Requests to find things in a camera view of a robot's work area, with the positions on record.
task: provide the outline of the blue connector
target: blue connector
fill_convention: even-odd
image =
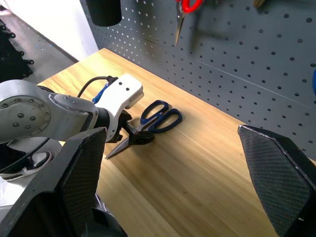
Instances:
[[[92,99],[92,102],[93,102],[94,104],[96,104],[96,103],[99,102],[101,96],[103,95],[104,90],[105,90],[106,88],[108,88],[108,87],[109,87],[109,84],[107,83],[107,84],[103,87],[103,89],[96,95],[96,97],[94,97],[94,98]]]

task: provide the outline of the floor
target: floor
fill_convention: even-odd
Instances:
[[[34,73],[25,80],[38,84],[77,62],[10,11],[0,11],[0,19],[16,34],[11,39],[13,46],[25,52],[24,59],[34,60],[29,65]]]

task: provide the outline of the red-handled scissors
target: red-handled scissors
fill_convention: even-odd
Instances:
[[[196,0],[193,6],[190,7],[190,0],[176,0],[177,4],[177,30],[176,30],[176,42],[175,46],[177,46],[177,42],[180,36],[182,24],[185,14],[195,11],[203,2],[203,0]]]

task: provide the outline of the white wall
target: white wall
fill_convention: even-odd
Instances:
[[[0,0],[78,60],[98,51],[79,0]]]

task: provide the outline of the gray pegboard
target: gray pegboard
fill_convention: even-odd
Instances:
[[[256,127],[291,138],[316,160],[316,1],[207,0],[174,47],[173,0],[121,0],[123,19],[95,26],[107,48]]]

